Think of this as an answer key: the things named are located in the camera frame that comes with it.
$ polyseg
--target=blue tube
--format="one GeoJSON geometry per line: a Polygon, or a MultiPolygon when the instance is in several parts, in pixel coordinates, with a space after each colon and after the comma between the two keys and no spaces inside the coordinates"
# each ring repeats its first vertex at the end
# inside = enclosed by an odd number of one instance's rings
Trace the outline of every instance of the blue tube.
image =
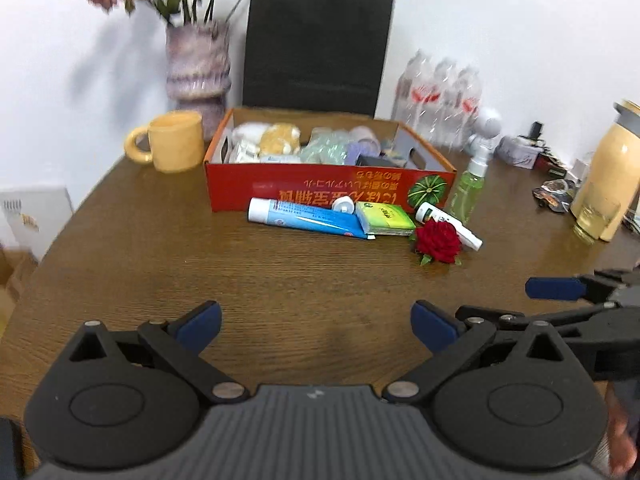
{"type": "Polygon", "coordinates": [[[249,204],[249,222],[267,225],[317,231],[332,235],[351,236],[363,240],[373,240],[362,230],[358,217],[322,207],[252,198],[249,204]]]}

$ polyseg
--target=wooden table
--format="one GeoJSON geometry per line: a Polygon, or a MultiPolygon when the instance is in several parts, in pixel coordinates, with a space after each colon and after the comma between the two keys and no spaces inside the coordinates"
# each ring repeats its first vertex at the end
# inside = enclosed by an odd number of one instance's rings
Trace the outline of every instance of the wooden table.
{"type": "MultiPolygon", "coordinates": [[[[451,157],[457,168],[463,156],[451,157]]],[[[251,224],[212,214],[202,169],[166,175],[122,160],[97,186],[36,270],[0,344],[0,412],[26,401],[87,319],[130,330],[203,300],[223,329],[203,353],[241,383],[372,383],[378,390],[428,353],[409,310],[425,299],[528,313],[572,304],[531,301],[529,276],[631,267],[640,243],[623,229],[587,246],[570,214],[539,209],[539,173],[491,163],[469,227],[484,240],[463,265],[421,267],[400,237],[375,241],[251,224]]]]}

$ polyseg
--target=human hand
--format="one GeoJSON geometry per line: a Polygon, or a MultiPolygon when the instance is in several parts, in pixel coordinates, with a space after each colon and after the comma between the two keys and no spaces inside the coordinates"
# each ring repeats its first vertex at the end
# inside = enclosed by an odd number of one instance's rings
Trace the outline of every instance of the human hand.
{"type": "Polygon", "coordinates": [[[609,467],[613,476],[622,476],[629,471],[638,457],[636,443],[626,432],[628,415],[620,404],[609,383],[605,393],[605,402],[609,411],[607,439],[609,441],[609,467]]]}

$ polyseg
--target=red cardboard box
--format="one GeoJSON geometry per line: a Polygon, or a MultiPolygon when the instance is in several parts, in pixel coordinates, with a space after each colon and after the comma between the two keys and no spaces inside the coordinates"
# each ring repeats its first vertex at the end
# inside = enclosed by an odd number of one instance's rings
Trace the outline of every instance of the red cardboard box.
{"type": "MultiPolygon", "coordinates": [[[[439,176],[446,183],[437,203],[442,207],[456,177],[456,169],[446,158],[397,122],[354,114],[266,108],[229,110],[209,145],[204,169],[213,211],[246,211],[253,197],[330,207],[336,198],[349,195],[354,202],[398,204],[412,212],[414,208],[408,203],[408,194],[417,183],[422,181],[414,190],[424,189],[425,182],[434,182],[434,179],[424,180],[425,177],[439,176]],[[317,126],[336,130],[368,126],[380,141],[393,139],[394,151],[404,156],[408,164],[406,168],[397,169],[329,164],[227,164],[232,149],[231,131],[239,124],[253,121],[295,124],[301,132],[301,144],[308,142],[311,130],[317,126]]],[[[442,181],[436,179],[436,182],[442,190],[442,181]]]]}

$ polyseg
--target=yellow plush toy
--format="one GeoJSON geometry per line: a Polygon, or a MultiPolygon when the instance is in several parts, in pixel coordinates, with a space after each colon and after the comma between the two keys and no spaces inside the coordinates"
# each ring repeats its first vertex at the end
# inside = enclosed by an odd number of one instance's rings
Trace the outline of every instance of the yellow plush toy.
{"type": "Polygon", "coordinates": [[[300,151],[300,130],[293,124],[269,126],[260,138],[260,155],[295,155],[300,151]]]}

